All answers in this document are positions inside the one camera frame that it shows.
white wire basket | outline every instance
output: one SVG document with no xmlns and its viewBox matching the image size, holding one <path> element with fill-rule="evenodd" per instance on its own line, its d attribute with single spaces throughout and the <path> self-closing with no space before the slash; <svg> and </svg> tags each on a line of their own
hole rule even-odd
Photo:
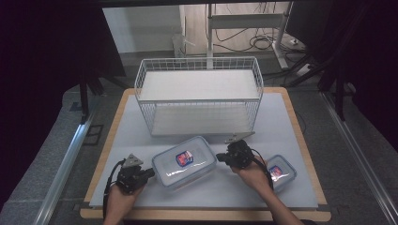
<svg viewBox="0 0 398 225">
<path fill-rule="evenodd" d="M 135 96 L 151 135 L 253 131 L 263 96 L 255 57 L 144 59 Z"/>
</svg>

gray floor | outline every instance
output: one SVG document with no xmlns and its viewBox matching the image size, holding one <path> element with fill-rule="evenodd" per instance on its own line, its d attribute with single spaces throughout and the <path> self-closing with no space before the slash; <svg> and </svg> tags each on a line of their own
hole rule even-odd
<svg viewBox="0 0 398 225">
<path fill-rule="evenodd" d="M 263 73 L 279 72 L 272 57 L 257 56 Z M 134 67 L 126 67 L 131 76 L 119 79 L 132 85 Z M 277 86 L 295 78 L 294 74 L 288 77 L 268 75 L 265 77 L 266 86 Z M 288 91 L 332 213 L 331 221 L 319 224 L 389 224 L 317 92 L 317 81 L 318 77 L 313 77 Z M 101 82 L 105 94 L 100 97 L 100 113 L 91 124 L 92 130 L 84 140 L 50 224 L 101 224 L 100 219 L 83 219 L 79 213 L 123 93 L 117 85 L 105 80 Z M 5 204 L 0 224 L 31 224 L 35 219 L 80 122 L 81 112 L 75 111 L 80 101 L 78 90 L 74 87 L 65 93 L 58 120 L 37 158 Z M 397 204 L 398 177 L 394 174 L 398 171 L 397 152 L 358 112 L 350 97 L 344 99 L 344 115 L 363 153 Z"/>
</svg>

clear plastic lid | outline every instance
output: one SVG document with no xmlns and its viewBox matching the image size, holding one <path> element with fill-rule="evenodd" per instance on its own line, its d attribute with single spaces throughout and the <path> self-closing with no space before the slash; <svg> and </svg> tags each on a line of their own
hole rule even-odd
<svg viewBox="0 0 398 225">
<path fill-rule="evenodd" d="M 152 166 L 167 188 L 180 188 L 214 169 L 217 159 L 203 137 L 197 136 L 152 158 Z"/>
<path fill-rule="evenodd" d="M 296 178 L 296 170 L 281 155 L 275 155 L 268 159 L 267 162 L 267 168 L 271 174 L 275 192 L 282 190 L 287 184 Z"/>
</svg>

